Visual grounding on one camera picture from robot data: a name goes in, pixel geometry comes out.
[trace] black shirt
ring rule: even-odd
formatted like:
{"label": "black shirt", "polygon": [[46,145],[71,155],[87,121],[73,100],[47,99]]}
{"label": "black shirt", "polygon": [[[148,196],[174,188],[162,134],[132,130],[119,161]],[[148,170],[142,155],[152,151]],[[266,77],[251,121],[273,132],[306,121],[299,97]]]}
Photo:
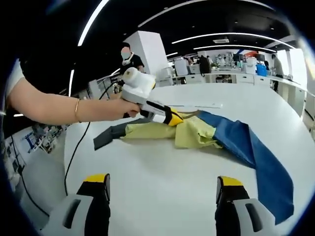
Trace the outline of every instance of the black shirt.
{"label": "black shirt", "polygon": [[120,74],[124,74],[124,72],[129,69],[130,67],[135,67],[136,69],[138,69],[138,66],[143,66],[144,64],[141,60],[141,58],[134,54],[133,57],[130,60],[130,63],[128,65],[122,65],[120,66]]}

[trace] black cable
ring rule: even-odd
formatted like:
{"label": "black cable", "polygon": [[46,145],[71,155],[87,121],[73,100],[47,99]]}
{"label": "black cable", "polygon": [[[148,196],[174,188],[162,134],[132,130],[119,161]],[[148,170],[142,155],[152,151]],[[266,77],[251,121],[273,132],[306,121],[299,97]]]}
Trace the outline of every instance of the black cable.
{"label": "black cable", "polygon": [[[114,83],[116,83],[116,82],[112,82],[111,85],[105,89],[104,93],[101,95],[101,97],[99,98],[99,100],[101,100],[101,99],[103,98],[103,96],[107,93],[107,91],[109,90],[109,88],[113,86]],[[76,153],[76,151],[77,151],[77,149],[78,149],[80,143],[82,142],[83,138],[84,138],[85,135],[87,134],[87,131],[88,131],[89,127],[90,127],[90,124],[91,124],[91,122],[89,122],[89,124],[88,124],[86,130],[84,131],[84,134],[82,135],[81,139],[80,139],[79,142],[77,143],[77,146],[75,147],[75,149],[74,149],[74,151],[73,151],[73,154],[72,154],[72,156],[71,156],[71,159],[70,159],[70,162],[69,162],[67,171],[66,171],[66,173],[65,173],[64,182],[63,182],[63,183],[64,183],[64,190],[65,190],[66,196],[68,196],[68,190],[67,190],[67,183],[66,183],[66,180],[67,180],[68,172],[69,172],[69,169],[70,169],[70,165],[71,165],[71,163],[72,163],[72,160],[73,160],[73,158],[74,158],[74,155],[75,155],[75,153]]]}
{"label": "black cable", "polygon": [[[13,136],[12,135],[11,135],[11,139],[12,139],[12,143],[13,143],[13,150],[14,150],[14,153],[15,153],[15,159],[18,162],[18,166],[19,166],[18,168],[21,168],[22,166],[20,165],[20,162],[19,162],[19,159],[18,159],[18,154],[16,153],[15,144],[14,144],[14,140],[13,140]],[[30,201],[35,205],[35,207],[37,207],[41,212],[43,212],[45,215],[47,215],[49,217],[49,214],[47,212],[45,212],[39,205],[37,205],[37,203],[31,197],[30,193],[28,192],[28,190],[26,188],[26,184],[25,184],[22,172],[23,172],[23,170],[20,171],[22,183],[24,185],[25,192],[28,195]]]}

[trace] black ceiling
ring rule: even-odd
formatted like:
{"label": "black ceiling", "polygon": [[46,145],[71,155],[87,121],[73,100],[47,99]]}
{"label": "black ceiling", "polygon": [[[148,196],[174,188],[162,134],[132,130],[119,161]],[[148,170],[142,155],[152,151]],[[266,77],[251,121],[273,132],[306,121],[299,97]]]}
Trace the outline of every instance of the black ceiling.
{"label": "black ceiling", "polygon": [[[68,87],[75,69],[72,92],[86,88],[88,81],[119,68],[120,44],[137,30],[161,34],[166,53],[194,52],[194,47],[213,45],[203,37],[177,44],[173,41],[218,32],[256,33],[280,39],[290,35],[279,13],[264,6],[236,0],[208,0],[171,10],[138,25],[165,7],[185,0],[110,0],[102,9],[81,47],[77,47],[86,22],[100,0],[62,0],[24,43],[23,69],[28,80],[45,92],[58,93]],[[232,44],[264,47],[271,41],[256,37],[229,35]]]}

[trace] bracelet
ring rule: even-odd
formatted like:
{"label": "bracelet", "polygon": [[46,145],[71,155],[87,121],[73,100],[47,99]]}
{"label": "bracelet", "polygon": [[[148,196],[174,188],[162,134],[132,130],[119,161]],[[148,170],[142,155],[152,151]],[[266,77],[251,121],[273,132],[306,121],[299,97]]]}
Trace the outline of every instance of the bracelet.
{"label": "bracelet", "polygon": [[81,121],[80,121],[79,118],[78,118],[78,114],[77,114],[79,101],[80,101],[80,99],[78,98],[77,103],[75,104],[74,116],[76,117],[77,121],[78,121],[79,123],[81,123]]}

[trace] face mask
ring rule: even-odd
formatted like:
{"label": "face mask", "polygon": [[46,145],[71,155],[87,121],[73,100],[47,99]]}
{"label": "face mask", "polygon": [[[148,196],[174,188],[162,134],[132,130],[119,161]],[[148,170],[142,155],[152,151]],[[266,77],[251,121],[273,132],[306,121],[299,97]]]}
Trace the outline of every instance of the face mask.
{"label": "face mask", "polygon": [[128,59],[130,57],[131,53],[122,53],[122,58],[124,60]]}

